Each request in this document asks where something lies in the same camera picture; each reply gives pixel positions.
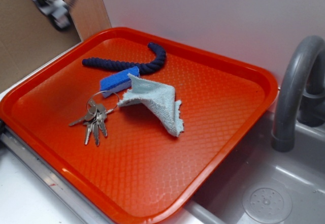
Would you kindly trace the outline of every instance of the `sink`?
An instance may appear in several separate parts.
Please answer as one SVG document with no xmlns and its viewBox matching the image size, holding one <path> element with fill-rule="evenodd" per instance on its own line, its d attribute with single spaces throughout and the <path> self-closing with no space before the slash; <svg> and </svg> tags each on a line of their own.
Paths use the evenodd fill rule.
<svg viewBox="0 0 325 224">
<path fill-rule="evenodd" d="M 266 113 L 191 198 L 191 205 L 205 210 L 198 218 L 324 223 L 325 133 L 297 122 L 295 147 L 278 152 L 271 147 L 273 118 Z M 187 210 L 197 215 L 195 208 Z"/>
</svg>

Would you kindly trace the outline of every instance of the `navy rope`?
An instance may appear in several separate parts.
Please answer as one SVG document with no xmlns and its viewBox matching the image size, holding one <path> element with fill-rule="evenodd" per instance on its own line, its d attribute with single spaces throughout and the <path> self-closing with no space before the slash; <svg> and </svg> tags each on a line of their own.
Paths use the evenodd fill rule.
<svg viewBox="0 0 325 224">
<path fill-rule="evenodd" d="M 148 44 L 148 48 L 150 48 L 156 54 L 155 60 L 149 63 L 134 63 L 134 62 L 118 61 L 118 60 L 113 61 L 109 59 L 92 57 L 88 59 L 83 59 L 82 64 L 87 67 L 102 68 L 102 69 L 113 70 L 113 71 L 123 71 L 128 68 L 138 67 L 141 75 L 151 74 L 163 67 L 166 60 L 166 52 L 162 46 L 152 42 Z"/>
</svg>

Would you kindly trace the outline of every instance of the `faucet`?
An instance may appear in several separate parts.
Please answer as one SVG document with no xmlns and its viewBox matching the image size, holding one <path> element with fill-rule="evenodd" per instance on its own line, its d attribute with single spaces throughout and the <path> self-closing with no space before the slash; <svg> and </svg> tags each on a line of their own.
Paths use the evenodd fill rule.
<svg viewBox="0 0 325 224">
<path fill-rule="evenodd" d="M 296 120 L 308 126 L 325 122 L 325 41 L 306 37 L 296 48 L 282 81 L 272 128 L 272 147 L 295 145 Z"/>
</svg>

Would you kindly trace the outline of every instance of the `key ring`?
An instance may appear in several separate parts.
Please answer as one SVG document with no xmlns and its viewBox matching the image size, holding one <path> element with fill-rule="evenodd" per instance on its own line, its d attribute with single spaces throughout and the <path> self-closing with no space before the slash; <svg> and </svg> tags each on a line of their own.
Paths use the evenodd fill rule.
<svg viewBox="0 0 325 224">
<path fill-rule="evenodd" d="M 110 92 L 110 93 L 116 95 L 116 96 L 117 96 L 117 99 L 118 99 L 118 101 L 117 101 L 117 103 L 116 103 L 116 106 L 115 106 L 114 108 L 110 109 L 110 110 L 107 110 L 107 111 L 112 112 L 112 111 L 117 107 L 117 104 L 120 102 L 120 96 L 118 96 L 117 93 L 114 93 L 114 92 L 112 92 L 112 91 L 109 91 L 109 90 L 103 90 L 103 91 L 99 91 L 99 92 L 97 92 L 97 93 L 94 93 L 94 94 L 93 94 L 93 95 L 92 95 L 92 96 L 87 100 L 86 109 L 87 109 L 88 113 L 90 113 L 91 115 L 94 114 L 94 113 L 92 113 L 92 112 L 89 110 L 89 108 L 88 108 L 88 105 L 89 105 L 90 100 L 92 100 L 96 95 L 98 95 L 98 94 L 100 94 L 100 93 L 107 93 L 107 92 Z"/>
</svg>

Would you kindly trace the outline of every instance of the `plastic tray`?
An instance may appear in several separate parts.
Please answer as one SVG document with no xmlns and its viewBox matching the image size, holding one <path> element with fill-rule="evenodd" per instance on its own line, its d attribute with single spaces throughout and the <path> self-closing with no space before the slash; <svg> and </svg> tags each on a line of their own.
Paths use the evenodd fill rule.
<svg viewBox="0 0 325 224">
<path fill-rule="evenodd" d="M 114 72 L 82 59 L 149 62 L 149 42 L 167 52 L 165 66 L 142 78 L 169 84 L 182 100 L 185 132 L 168 134 L 144 105 L 108 115 L 108 137 L 84 145 L 85 114 L 99 81 Z M 155 223 L 194 194 L 271 105 L 277 82 L 267 71 L 128 28 L 103 31 L 11 90 L 0 118 L 59 174 L 118 223 Z M 107 108 L 117 99 L 95 97 Z"/>
</svg>

